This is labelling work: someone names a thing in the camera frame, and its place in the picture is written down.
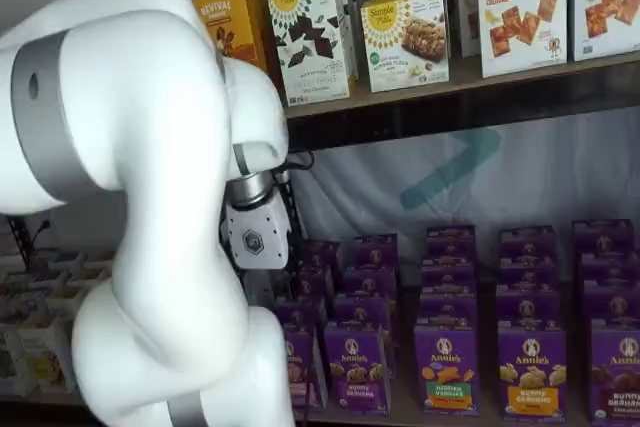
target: yellow box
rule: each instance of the yellow box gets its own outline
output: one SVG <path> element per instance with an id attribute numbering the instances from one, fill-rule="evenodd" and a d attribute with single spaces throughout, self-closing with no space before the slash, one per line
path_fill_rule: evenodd
<path id="1" fill-rule="evenodd" d="M 223 55 L 244 60 L 268 72 L 258 2 L 193 0 L 200 19 Z"/>

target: product label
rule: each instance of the product label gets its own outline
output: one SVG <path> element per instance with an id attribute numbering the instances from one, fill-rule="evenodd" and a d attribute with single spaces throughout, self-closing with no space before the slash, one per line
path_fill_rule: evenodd
<path id="1" fill-rule="evenodd" d="M 479 0 L 485 77 L 566 62 L 567 0 Z"/>

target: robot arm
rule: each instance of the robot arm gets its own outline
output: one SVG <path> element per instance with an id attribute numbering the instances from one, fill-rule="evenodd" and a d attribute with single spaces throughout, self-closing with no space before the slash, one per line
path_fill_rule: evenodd
<path id="1" fill-rule="evenodd" d="M 0 211 L 127 194 L 113 280 L 74 326 L 94 413 L 144 425 L 229 376 L 256 329 L 218 219 L 227 179 L 286 156 L 266 76 L 216 55 L 190 0 L 61 0 L 0 39 L 0 126 Z"/>

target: rabbit logo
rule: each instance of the rabbit logo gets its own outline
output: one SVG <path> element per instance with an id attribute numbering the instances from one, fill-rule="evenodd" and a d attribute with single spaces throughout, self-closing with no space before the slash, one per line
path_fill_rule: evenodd
<path id="1" fill-rule="evenodd" d="M 537 357 L 540 353 L 540 344 L 536 339 L 527 339 L 522 344 L 522 350 L 529 357 Z"/>
<path id="2" fill-rule="evenodd" d="M 635 357 L 638 354 L 638 342 L 631 337 L 625 337 L 620 342 L 620 353 L 625 357 Z"/>
<path id="3" fill-rule="evenodd" d="M 453 344 L 451 344 L 449 339 L 441 338 L 436 342 L 436 349 L 438 349 L 438 352 L 442 355 L 451 355 L 451 352 L 453 352 Z"/>
<path id="4" fill-rule="evenodd" d="M 344 343 L 344 348 L 347 349 L 349 355 L 358 355 L 358 342 L 355 339 L 347 339 Z"/>

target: shelf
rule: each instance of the shelf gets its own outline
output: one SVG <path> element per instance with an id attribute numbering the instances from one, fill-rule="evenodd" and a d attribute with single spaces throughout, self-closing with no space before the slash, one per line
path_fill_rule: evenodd
<path id="1" fill-rule="evenodd" d="M 640 52 L 483 79 L 480 58 L 453 58 L 451 80 L 286 108 L 292 151 L 451 132 L 640 104 Z"/>

